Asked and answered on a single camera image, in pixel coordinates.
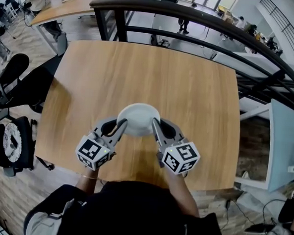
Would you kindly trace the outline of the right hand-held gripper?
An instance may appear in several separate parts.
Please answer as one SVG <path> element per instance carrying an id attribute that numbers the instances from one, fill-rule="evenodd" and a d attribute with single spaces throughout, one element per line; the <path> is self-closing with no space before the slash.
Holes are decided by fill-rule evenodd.
<path id="1" fill-rule="evenodd" d="M 185 174 L 195 167 L 201 156 L 194 143 L 184 138 L 177 125 L 164 118 L 161 118 L 160 122 L 153 118 L 152 130 L 160 147 L 166 145 L 166 138 L 177 141 L 164 150 L 158 150 L 157 158 L 162 168 L 166 167 L 173 174 L 179 175 Z"/>

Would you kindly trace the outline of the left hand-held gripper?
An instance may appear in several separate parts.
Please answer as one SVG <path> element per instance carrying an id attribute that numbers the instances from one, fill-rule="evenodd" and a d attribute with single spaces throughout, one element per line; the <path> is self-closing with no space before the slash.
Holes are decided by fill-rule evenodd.
<path id="1" fill-rule="evenodd" d="M 108 117 L 99 120 L 94 128 L 94 132 L 84 135 L 79 141 L 75 152 L 78 160 L 96 171 L 110 161 L 116 154 L 114 149 L 116 144 L 120 141 L 128 125 L 127 119 L 123 118 L 117 122 L 117 117 Z M 109 145 L 101 137 L 109 137 Z"/>

